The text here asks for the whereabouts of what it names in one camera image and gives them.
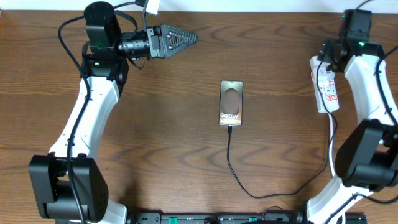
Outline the white USB charger plug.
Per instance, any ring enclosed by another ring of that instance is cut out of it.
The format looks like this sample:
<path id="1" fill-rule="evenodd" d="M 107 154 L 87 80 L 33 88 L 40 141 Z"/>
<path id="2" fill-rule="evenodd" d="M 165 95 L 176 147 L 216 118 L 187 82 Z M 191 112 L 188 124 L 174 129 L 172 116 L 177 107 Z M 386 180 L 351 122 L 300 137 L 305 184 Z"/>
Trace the white USB charger plug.
<path id="1" fill-rule="evenodd" d="M 326 67 L 320 67 L 318 71 L 318 78 L 321 80 L 332 80 L 335 78 L 335 73 L 327 70 Z"/>

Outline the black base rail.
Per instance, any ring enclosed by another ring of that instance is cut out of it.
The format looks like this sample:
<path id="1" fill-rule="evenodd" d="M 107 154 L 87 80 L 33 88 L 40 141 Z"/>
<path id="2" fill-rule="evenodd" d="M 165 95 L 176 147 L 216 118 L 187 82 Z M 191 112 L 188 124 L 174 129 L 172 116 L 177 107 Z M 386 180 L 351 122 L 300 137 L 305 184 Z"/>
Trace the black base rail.
<path id="1" fill-rule="evenodd" d="M 132 213 L 127 224 L 240 224 L 240 223 L 307 223 L 301 213 L 268 210 L 265 214 L 161 214 Z"/>

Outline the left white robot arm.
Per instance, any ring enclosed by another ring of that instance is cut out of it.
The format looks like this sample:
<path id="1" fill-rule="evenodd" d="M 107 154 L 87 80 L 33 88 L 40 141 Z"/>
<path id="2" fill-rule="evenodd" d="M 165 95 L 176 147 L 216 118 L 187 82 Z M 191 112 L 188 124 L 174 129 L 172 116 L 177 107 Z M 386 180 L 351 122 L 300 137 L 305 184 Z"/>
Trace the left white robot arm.
<path id="1" fill-rule="evenodd" d="M 82 48 L 80 91 L 67 124 L 46 155 L 34 155 L 29 175 L 39 214 L 57 223 L 134 223 L 127 206 L 109 198 L 96 164 L 109 115 L 119 101 L 129 67 L 138 60 L 166 59 L 195 44 L 198 36 L 168 25 L 122 32 L 118 18 L 133 22 L 121 5 L 97 1 L 83 14 L 88 41 Z"/>

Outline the gold Galaxy smartphone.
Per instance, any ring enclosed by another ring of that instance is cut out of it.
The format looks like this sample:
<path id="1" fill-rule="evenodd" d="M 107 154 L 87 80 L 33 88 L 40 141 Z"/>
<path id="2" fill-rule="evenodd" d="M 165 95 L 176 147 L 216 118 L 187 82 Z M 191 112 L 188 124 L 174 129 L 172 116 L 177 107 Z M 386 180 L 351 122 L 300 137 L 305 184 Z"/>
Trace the gold Galaxy smartphone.
<path id="1" fill-rule="evenodd" d="M 218 120 L 220 126 L 242 126 L 243 81 L 221 81 Z"/>

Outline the white power strip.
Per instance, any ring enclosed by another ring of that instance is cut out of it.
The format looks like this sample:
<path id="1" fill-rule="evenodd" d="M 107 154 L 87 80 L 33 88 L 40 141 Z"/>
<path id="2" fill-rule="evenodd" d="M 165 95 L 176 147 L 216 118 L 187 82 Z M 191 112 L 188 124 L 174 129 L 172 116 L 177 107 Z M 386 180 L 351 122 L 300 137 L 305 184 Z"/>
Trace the white power strip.
<path id="1" fill-rule="evenodd" d="M 334 112 L 339 109 L 338 96 L 336 92 L 335 79 L 321 80 L 318 78 L 318 71 L 320 67 L 329 66 L 329 63 L 323 62 L 313 56 L 310 59 L 311 79 L 315 90 L 315 98 L 319 113 L 327 114 L 326 108 L 329 112 Z"/>

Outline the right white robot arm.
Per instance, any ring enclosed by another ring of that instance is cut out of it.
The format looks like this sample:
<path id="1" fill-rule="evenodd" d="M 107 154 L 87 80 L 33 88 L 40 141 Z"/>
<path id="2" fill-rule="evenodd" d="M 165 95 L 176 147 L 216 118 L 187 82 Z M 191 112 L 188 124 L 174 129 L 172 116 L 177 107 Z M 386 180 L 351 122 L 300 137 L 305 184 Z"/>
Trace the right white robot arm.
<path id="1" fill-rule="evenodd" d="M 388 56 L 369 40 L 372 13 L 347 9 L 337 39 L 326 39 L 310 60 L 317 106 L 332 102 L 334 74 L 341 72 L 351 87 L 358 125 L 336 153 L 334 176 L 307 201 L 301 223 L 356 223 L 343 215 L 362 198 L 397 185 L 397 106 L 386 78 Z"/>

